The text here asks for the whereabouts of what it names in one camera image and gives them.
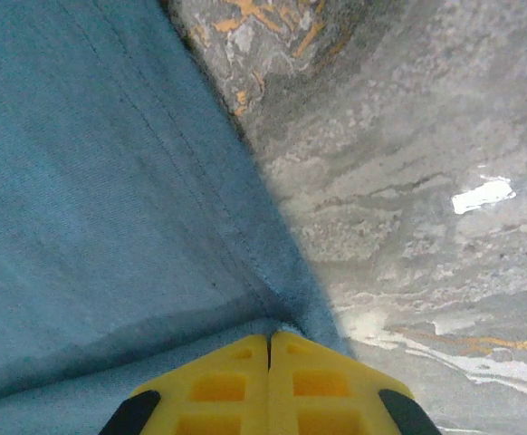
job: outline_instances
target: gray concrete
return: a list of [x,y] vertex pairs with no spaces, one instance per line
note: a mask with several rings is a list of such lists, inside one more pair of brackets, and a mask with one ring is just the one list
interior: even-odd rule
[[527,435],[527,0],[264,3],[173,7],[343,333],[445,433]]

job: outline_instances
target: yellow plastic object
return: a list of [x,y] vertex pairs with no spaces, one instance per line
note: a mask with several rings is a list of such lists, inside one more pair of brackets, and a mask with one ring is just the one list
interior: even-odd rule
[[[268,372],[268,361],[271,366]],[[293,333],[227,345],[149,381],[161,400],[141,435],[400,435],[378,396],[401,382]]]
[[161,394],[141,435],[267,435],[267,369],[252,335],[140,385]]
[[406,385],[292,333],[272,338],[270,435],[400,435],[378,391]]

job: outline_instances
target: concrete surface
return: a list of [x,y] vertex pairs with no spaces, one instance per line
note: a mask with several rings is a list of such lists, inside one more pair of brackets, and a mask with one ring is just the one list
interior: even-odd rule
[[[444,433],[527,435],[527,0],[171,13],[358,357]],[[455,213],[490,181],[514,194]]]

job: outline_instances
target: black rubber piece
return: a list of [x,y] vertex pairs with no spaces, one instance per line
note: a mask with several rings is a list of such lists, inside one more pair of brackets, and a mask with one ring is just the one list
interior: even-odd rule
[[160,400],[159,392],[152,390],[125,400],[99,435],[140,435]]
[[402,435],[442,435],[418,403],[392,390],[380,390],[380,399]]

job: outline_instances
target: blue fabric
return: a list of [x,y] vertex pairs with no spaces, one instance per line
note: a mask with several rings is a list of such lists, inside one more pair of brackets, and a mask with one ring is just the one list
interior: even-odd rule
[[1,0],[0,398],[252,321],[346,352],[158,2]]

